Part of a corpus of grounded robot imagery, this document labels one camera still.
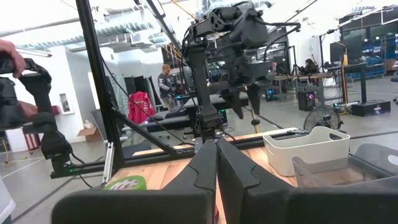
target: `floor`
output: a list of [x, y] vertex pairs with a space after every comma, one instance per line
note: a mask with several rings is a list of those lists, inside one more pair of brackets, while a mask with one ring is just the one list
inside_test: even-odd
[[[390, 82], [391, 77], [367, 80], [366, 88], [369, 100], [392, 100], [398, 96], [397, 83]], [[326, 96], [334, 96], [333, 90], [326, 91]], [[348, 88], [348, 101], [360, 100], [360, 83], [350, 83]], [[351, 151], [355, 151], [364, 143], [374, 143], [398, 149], [398, 106], [391, 104], [391, 113], [372, 116], [368, 118], [344, 115], [341, 119], [344, 125], [341, 127], [351, 135]], [[228, 111], [228, 128], [233, 136], [251, 134], [254, 132], [250, 121], [251, 114], [243, 109], [244, 119], [240, 120], [232, 111]], [[278, 128], [296, 127], [302, 128], [308, 112], [299, 111], [295, 97], [287, 101], [262, 102], [260, 132], [275, 130]], [[186, 130], [173, 131], [182, 139]], [[162, 139], [170, 145], [179, 144], [176, 139]], [[75, 154], [85, 162], [101, 160], [104, 153], [102, 142], [79, 142], [72, 144]], [[33, 155], [27, 152], [9, 153], [8, 164], [3, 163], [6, 154], [0, 154], [0, 175], [6, 187], [10, 191], [17, 204], [12, 213], [16, 224], [25, 223], [50, 223], [50, 214], [53, 206], [62, 197], [77, 190], [88, 187], [78, 177], [64, 177], [51, 179], [52, 166], [46, 161], [40, 151]], [[84, 175], [85, 180], [91, 185], [101, 183], [101, 173]]]

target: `black cable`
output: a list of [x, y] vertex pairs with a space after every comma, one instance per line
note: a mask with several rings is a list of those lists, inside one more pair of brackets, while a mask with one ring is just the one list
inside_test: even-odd
[[[144, 110], [142, 109], [136, 102], [134, 102], [134, 100], [129, 96], [129, 94], [123, 89], [123, 87], [120, 85], [120, 83], [115, 79], [115, 77], [113, 76], [111, 70], [109, 69], [108, 65], [106, 64], [105, 60], [103, 57], [101, 57], [102, 62], [104, 63], [107, 71], [109, 72], [109, 74], [111, 75], [112, 79], [114, 80], [114, 82], [117, 84], [117, 86], [122, 90], [122, 92], [129, 98], [129, 101], [131, 101], [132, 103], [134, 103], [134, 105], [136, 105], [146, 116], [148, 116], [150, 118], [150, 115]], [[155, 119], [151, 119], [151, 121], [155, 122], [157, 125], [159, 125], [160, 128], [162, 128], [164, 131], [166, 131], [167, 133], [169, 133], [170, 135], [172, 135], [173, 137], [175, 137], [176, 139], [178, 139], [179, 141], [181, 141], [184, 144], [188, 144], [191, 146], [194, 146], [194, 144], [192, 143], [188, 143], [188, 142], [184, 142], [183, 140], [181, 140], [179, 137], [177, 137], [175, 134], [171, 133], [169, 130], [167, 130], [163, 125], [161, 125], [159, 122], [157, 122]]]
[[231, 132], [231, 131], [235, 131], [235, 129], [234, 129], [234, 128], [231, 128], [231, 127], [226, 127], [226, 128], [224, 128], [224, 131], [226, 131], [226, 132]]
[[223, 131], [222, 128], [221, 128], [221, 132], [224, 133], [225, 135], [229, 136], [234, 142], [236, 142], [236, 139], [230, 133], [227, 133], [227, 132]]
[[86, 182], [86, 180], [81, 176], [81, 174], [79, 174], [80, 179], [89, 187], [89, 188], [93, 188], [93, 186], [91, 186], [90, 184], [88, 184]]
[[264, 22], [262, 20], [259, 20], [258, 18], [256, 18], [256, 21], [266, 25], [266, 26], [276, 26], [276, 27], [280, 27], [280, 26], [296, 26], [296, 27], [301, 27], [301, 23], [299, 22]]
[[279, 39], [281, 39], [281, 38], [283, 38], [283, 37], [285, 37], [285, 36], [287, 36], [287, 35], [293, 33], [293, 32], [296, 31], [299, 27], [300, 27], [300, 26], [297, 26], [296, 28], [290, 30], [289, 32], [285, 33], [284, 35], [279, 36], [278, 38], [274, 39], [271, 43], [269, 43], [269, 45], [267, 45], [266, 49], [264, 50], [264, 55], [263, 55], [263, 59], [262, 59], [262, 60], [263, 60], [263, 61], [266, 61], [266, 58], [267, 58], [267, 56], [266, 56], [267, 50], [268, 50], [275, 42], [277, 42]]
[[240, 6], [240, 5], [243, 5], [243, 4], [251, 4], [253, 9], [256, 8], [252, 1], [241, 1], [241, 2], [238, 2], [238, 3], [234, 4], [234, 5], [232, 5], [232, 7]]
[[86, 164], [83, 160], [79, 159], [79, 157], [77, 157], [73, 152], [71, 152], [71, 155], [73, 156], [73, 158], [75, 158], [77, 161], [79, 161], [82, 164]]

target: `human hand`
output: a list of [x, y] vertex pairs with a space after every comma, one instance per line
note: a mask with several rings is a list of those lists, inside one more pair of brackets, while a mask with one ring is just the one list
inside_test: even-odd
[[30, 103], [26, 103], [23, 101], [19, 101], [18, 103], [22, 107], [22, 110], [24, 111], [24, 115], [26, 118], [30, 118], [32, 115], [35, 115], [38, 113], [38, 107], [35, 105], [32, 105]]
[[26, 68], [26, 63], [24, 58], [15, 49], [15, 45], [10, 41], [0, 39], [0, 52], [5, 52], [14, 60], [15, 69], [13, 77], [19, 78]]

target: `metal pole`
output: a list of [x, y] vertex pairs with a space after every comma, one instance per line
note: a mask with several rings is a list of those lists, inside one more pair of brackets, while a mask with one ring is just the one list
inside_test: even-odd
[[101, 107], [102, 117], [104, 119], [106, 136], [109, 142], [114, 145], [114, 169], [119, 170], [124, 165], [123, 152], [119, 139], [119, 131], [111, 112], [111, 98], [108, 95], [108, 88], [105, 81], [105, 71], [102, 63], [100, 48], [98, 47], [97, 36], [94, 28], [93, 17], [91, 15], [91, 7], [89, 0], [76, 0], [77, 11], [83, 29], [85, 38], [88, 60], [90, 61], [91, 72], [95, 87], [97, 89], [98, 102]]
[[323, 46], [322, 46], [322, 35], [319, 36], [319, 46], [321, 50], [321, 68], [322, 68], [322, 73], [325, 72], [325, 69], [323, 68]]
[[[251, 117], [252, 117], [252, 121], [258, 120], [256, 114], [254, 113], [253, 107], [251, 106], [251, 103], [249, 101], [249, 107], [250, 107], [250, 112], [251, 112]], [[254, 124], [254, 131], [257, 133], [259, 133], [259, 126], [258, 124]]]
[[295, 69], [295, 66], [297, 65], [297, 61], [296, 61], [296, 46], [292, 46], [293, 47], [293, 56], [294, 56], [294, 66], [293, 69]]

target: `man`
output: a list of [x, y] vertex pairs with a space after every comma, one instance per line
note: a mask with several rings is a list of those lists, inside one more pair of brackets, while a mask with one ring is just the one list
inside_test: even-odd
[[157, 77], [157, 84], [159, 86], [160, 97], [166, 105], [167, 109], [171, 110], [174, 107], [174, 101], [171, 98], [172, 82], [169, 78], [170, 65], [162, 66], [162, 73]]
[[[17, 52], [14, 44], [9, 41], [0, 40], [0, 53], [5, 53], [11, 56], [14, 60], [15, 70], [14, 70], [14, 78], [19, 78], [22, 75], [22, 72], [25, 70], [25, 61], [24, 58]], [[37, 107], [31, 105], [29, 103], [24, 103], [20, 101], [22, 109], [24, 110], [24, 114], [29, 117], [33, 114], [37, 113]], [[6, 186], [2, 182], [2, 178], [0, 176], [0, 223], [2, 224], [10, 224], [11, 223], [11, 212], [15, 208], [15, 203], [12, 200], [9, 192], [7, 191]]]

